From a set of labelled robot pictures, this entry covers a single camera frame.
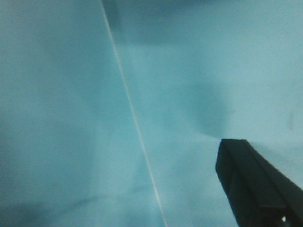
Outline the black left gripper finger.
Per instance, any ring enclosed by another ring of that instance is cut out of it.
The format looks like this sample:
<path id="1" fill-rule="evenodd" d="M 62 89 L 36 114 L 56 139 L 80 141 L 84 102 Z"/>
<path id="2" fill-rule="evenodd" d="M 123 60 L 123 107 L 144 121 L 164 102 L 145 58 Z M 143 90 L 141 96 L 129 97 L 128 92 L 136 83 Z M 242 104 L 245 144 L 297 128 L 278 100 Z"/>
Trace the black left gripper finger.
<path id="1" fill-rule="evenodd" d="M 222 139 L 215 170 L 240 227 L 301 227 L 303 191 L 247 140 Z"/>

